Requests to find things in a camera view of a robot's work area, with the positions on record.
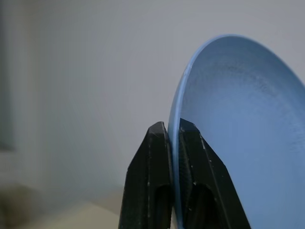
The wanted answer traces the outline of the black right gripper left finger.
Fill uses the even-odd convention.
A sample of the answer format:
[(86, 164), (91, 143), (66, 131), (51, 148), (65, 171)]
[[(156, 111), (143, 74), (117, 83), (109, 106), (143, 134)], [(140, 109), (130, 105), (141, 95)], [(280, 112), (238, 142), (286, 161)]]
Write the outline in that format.
[(169, 229), (173, 207), (172, 153), (164, 123), (150, 126), (126, 173), (120, 229)]

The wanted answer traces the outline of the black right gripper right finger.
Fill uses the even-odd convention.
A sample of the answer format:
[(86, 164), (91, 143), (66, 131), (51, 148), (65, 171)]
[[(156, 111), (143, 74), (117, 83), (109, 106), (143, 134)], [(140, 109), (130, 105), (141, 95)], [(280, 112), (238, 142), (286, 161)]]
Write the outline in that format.
[(222, 160), (195, 124), (179, 126), (179, 185), (185, 229), (249, 229), (251, 226)]

